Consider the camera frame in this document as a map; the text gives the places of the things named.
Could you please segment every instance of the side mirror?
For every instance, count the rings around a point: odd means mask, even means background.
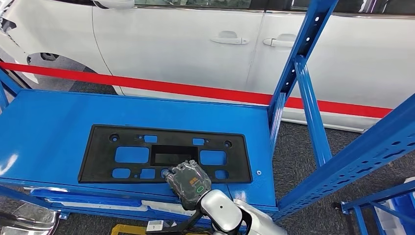
[[[95,0],[93,2],[100,8],[130,9],[134,6],[134,0]]]

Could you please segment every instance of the white label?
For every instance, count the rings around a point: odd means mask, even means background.
[[[152,232],[152,231],[161,231],[163,230],[163,220],[152,220],[152,221],[148,221],[147,224],[147,232]]]

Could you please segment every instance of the green indicator light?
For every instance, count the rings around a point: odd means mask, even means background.
[[[200,186],[200,187],[198,187],[197,189],[196,189],[196,192],[201,192],[201,191],[203,191],[203,189],[204,189],[204,187],[203,186]]]

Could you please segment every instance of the car window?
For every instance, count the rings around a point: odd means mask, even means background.
[[[251,0],[135,0],[135,4],[248,9]]]
[[[285,9],[306,11],[310,0],[289,0]],[[415,0],[339,0],[334,12],[415,15]]]

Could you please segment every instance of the car door handle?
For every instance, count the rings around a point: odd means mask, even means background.
[[[234,45],[243,45],[243,44],[249,43],[248,39],[238,37],[238,35],[233,31],[222,31],[218,34],[217,37],[213,37],[210,40],[216,43],[234,44]]]
[[[235,44],[235,45],[243,45],[249,43],[249,40],[246,38],[220,38],[220,37],[213,37],[210,39],[212,42],[216,43],[224,43],[224,44]]]
[[[293,47],[296,37],[295,34],[283,33],[276,38],[266,38],[262,42],[272,47]]]

